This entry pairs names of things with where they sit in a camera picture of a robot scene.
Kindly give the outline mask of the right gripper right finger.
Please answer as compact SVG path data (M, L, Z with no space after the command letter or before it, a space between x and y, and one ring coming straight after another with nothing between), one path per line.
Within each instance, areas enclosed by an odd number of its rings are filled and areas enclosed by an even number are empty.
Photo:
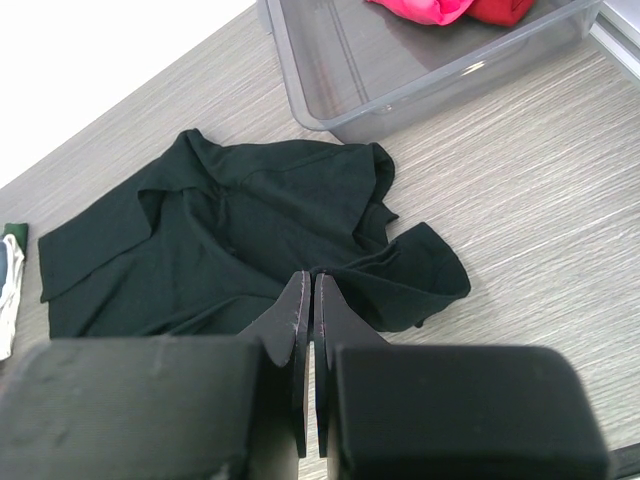
M606 479L581 381L538 346L394 345L320 275L319 446L332 479Z

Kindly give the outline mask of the black t shirt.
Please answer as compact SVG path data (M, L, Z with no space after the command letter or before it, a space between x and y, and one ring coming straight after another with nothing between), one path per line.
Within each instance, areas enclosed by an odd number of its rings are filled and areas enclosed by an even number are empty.
M428 225L388 238L394 177L376 143L221 146L184 131L40 239L50 334L236 334L298 271L331 275L378 331L419 326L471 285Z

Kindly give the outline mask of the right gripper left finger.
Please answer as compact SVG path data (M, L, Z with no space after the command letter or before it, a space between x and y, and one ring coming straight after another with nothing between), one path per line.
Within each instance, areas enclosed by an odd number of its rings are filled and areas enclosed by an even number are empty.
M311 278L235 336L54 340L1 393L5 479L294 479Z

